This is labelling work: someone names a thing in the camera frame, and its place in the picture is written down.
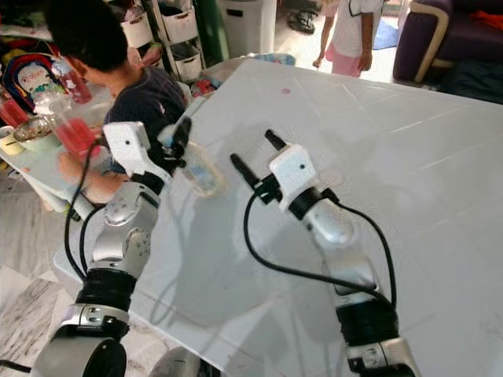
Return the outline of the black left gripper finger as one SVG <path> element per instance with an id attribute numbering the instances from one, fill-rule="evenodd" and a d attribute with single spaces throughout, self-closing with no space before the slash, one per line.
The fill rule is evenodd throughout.
<path id="1" fill-rule="evenodd" d="M 192 129 L 190 116 L 182 116 L 178 122 L 174 123 L 173 130 L 173 156 L 183 157 L 189 144 L 189 137 Z"/>

